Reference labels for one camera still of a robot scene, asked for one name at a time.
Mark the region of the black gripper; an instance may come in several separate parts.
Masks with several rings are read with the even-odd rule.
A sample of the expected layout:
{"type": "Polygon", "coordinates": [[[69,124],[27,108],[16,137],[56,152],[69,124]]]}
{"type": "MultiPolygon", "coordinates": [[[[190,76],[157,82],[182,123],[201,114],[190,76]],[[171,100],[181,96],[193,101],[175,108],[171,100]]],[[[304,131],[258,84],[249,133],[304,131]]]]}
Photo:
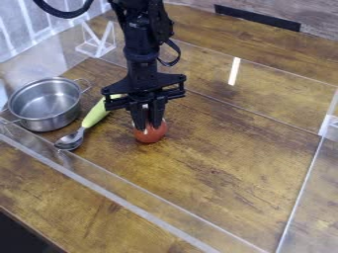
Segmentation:
{"type": "Polygon", "coordinates": [[[170,62],[159,58],[157,51],[149,54],[137,54],[125,49],[123,52],[127,60],[127,75],[102,89],[105,108],[107,111],[126,108],[131,111],[135,128],[145,130],[143,104],[151,103],[151,124],[154,128],[159,128],[167,101],[185,96],[186,75],[159,72],[158,63],[166,67],[173,67],[179,62],[181,52],[177,53],[177,58],[170,62]]]}

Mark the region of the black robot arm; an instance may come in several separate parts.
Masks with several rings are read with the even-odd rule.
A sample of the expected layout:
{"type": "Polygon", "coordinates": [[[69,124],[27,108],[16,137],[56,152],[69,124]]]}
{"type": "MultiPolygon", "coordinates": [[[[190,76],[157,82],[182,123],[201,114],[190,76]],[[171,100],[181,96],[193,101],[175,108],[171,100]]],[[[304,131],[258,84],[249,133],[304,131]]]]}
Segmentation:
{"type": "Polygon", "coordinates": [[[127,76],[102,89],[107,111],[125,108],[131,112],[135,128],[147,125],[159,128],[163,122],[169,100],[185,96],[183,74],[159,73],[158,63],[171,67],[171,62],[161,60],[161,46],[166,43],[177,53],[181,49],[173,42],[173,20],[163,0],[110,0],[125,35],[125,57],[127,76]]]}

